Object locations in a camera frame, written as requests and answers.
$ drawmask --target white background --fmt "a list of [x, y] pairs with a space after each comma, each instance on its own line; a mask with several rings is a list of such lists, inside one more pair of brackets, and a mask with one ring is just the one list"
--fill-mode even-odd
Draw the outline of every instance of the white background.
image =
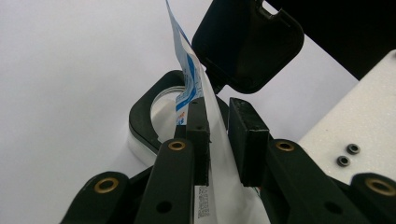
[[[210, 1], [170, 2], [189, 39]], [[146, 168], [127, 147], [131, 106], [179, 69], [163, 0], [0, 2], [0, 223], [58, 223], [92, 176]], [[357, 80], [308, 37], [249, 100], [299, 140]]]

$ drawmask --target small screw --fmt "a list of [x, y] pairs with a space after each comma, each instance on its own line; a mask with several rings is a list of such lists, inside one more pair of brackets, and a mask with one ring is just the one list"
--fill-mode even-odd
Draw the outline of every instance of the small screw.
[[346, 151], [351, 155], [356, 155], [361, 152], [361, 148], [356, 144], [349, 144], [346, 147]]
[[345, 166], [348, 166], [350, 164], [350, 160], [346, 156], [340, 156], [340, 157], [337, 158], [337, 164], [339, 166], [345, 167]]

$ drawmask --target brass insert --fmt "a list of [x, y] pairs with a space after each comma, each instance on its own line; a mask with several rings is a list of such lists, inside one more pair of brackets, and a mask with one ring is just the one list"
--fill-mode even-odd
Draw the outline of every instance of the brass insert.
[[294, 150], [294, 145], [292, 145], [288, 142], [277, 142], [276, 147], [283, 151], [293, 151]]
[[396, 189], [388, 184], [385, 181], [382, 181], [380, 179], [375, 179], [375, 178], [367, 178], [365, 181], [367, 187], [371, 189], [372, 191], [375, 191], [379, 194], [385, 195], [385, 196], [395, 196], [396, 195]]
[[183, 149], [184, 147], [186, 147], [186, 144], [184, 142], [175, 141], [175, 142], [169, 143], [168, 147], [174, 151], [179, 151], [179, 150]]
[[119, 180], [114, 177], [106, 177], [95, 184], [96, 193], [109, 193], [117, 187]]

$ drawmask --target white surface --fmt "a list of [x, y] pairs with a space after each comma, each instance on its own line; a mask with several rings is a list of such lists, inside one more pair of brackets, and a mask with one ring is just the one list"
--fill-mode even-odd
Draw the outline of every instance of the white surface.
[[[170, 4], [191, 38], [210, 1]], [[179, 68], [165, 2], [4, 0], [0, 8], [0, 223], [58, 223], [92, 176], [146, 167], [127, 147], [128, 114]], [[240, 98], [274, 136], [298, 140], [356, 83], [307, 38], [267, 87]]]
[[[328, 175], [347, 184], [354, 174], [396, 180], [396, 50], [377, 64], [299, 144]], [[349, 155], [348, 144], [361, 152]], [[348, 156], [340, 167], [335, 160]]]

